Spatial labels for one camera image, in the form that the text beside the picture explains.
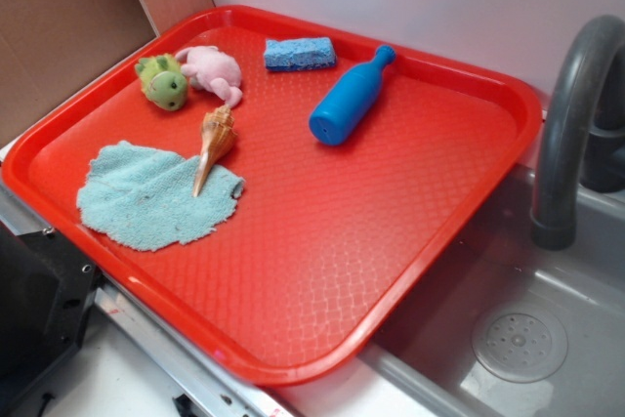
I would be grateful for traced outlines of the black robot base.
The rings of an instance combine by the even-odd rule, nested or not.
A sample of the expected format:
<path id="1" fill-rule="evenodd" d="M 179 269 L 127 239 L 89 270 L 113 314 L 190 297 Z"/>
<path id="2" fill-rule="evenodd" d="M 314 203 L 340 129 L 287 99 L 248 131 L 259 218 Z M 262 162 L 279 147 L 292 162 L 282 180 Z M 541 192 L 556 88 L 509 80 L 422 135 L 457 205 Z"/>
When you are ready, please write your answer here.
<path id="1" fill-rule="evenodd" d="M 81 348 L 100 270 L 58 231 L 1 227 L 1 406 Z"/>

